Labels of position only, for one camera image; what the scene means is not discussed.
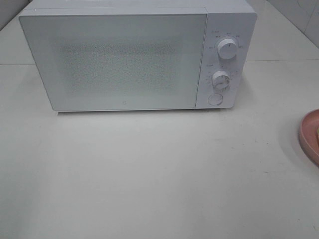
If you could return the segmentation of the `upper white power knob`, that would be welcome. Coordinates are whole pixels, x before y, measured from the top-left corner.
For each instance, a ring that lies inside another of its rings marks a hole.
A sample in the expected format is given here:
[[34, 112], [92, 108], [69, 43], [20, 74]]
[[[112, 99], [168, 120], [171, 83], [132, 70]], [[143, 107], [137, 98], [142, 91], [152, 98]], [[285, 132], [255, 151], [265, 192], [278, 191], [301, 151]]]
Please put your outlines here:
[[234, 58], [237, 54], [237, 50], [237, 41], [231, 37], [226, 37], [217, 44], [218, 55], [223, 60]]

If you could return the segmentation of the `white microwave oven body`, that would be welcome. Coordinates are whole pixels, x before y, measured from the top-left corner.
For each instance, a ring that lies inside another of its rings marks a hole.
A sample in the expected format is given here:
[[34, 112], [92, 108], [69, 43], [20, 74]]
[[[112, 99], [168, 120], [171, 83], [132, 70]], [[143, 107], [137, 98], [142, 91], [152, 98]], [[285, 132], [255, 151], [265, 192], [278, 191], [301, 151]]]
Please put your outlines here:
[[[196, 104], [191, 110], [231, 108], [257, 19], [253, 8], [244, 0], [34, 0], [21, 12], [19, 21], [22, 16], [191, 14], [206, 15]], [[217, 52], [217, 44], [226, 37], [238, 44], [236, 56], [229, 60], [221, 59]], [[212, 75], [220, 70], [230, 76], [230, 84], [223, 90], [212, 85]], [[207, 99], [212, 94], [221, 94], [223, 102], [211, 106]]]

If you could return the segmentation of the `white microwave door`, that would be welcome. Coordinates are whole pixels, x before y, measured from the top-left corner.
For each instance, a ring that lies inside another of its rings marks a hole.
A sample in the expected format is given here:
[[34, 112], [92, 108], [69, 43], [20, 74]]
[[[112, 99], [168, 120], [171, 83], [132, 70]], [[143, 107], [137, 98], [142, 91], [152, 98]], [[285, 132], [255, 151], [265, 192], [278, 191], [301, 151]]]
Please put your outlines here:
[[192, 109], [206, 15], [22, 16], [58, 112]]

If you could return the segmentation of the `lower white timer knob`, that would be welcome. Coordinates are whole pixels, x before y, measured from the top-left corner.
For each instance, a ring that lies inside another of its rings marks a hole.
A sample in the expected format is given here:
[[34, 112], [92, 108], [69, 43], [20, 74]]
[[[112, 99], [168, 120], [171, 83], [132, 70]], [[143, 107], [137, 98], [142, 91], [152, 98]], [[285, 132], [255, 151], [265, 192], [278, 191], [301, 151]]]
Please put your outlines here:
[[230, 76], [226, 71], [216, 71], [212, 75], [212, 85], [215, 89], [223, 90], [230, 84]]

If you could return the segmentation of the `pink round plate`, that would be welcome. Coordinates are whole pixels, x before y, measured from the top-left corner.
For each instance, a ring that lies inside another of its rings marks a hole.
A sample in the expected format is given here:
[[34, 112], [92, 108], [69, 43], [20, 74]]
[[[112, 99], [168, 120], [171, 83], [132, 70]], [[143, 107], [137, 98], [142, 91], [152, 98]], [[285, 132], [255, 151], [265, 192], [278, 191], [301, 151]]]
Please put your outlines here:
[[319, 166], [319, 142], [317, 128], [319, 126], [319, 110], [307, 113], [299, 127], [299, 143], [306, 156]]

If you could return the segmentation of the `round door release button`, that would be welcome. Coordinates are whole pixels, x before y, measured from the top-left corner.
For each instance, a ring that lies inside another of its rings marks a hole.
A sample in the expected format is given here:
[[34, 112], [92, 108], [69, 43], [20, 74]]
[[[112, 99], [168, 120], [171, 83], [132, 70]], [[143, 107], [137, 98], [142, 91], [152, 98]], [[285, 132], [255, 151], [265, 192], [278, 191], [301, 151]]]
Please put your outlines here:
[[212, 94], [207, 101], [211, 106], [218, 106], [223, 102], [223, 96], [221, 94]]

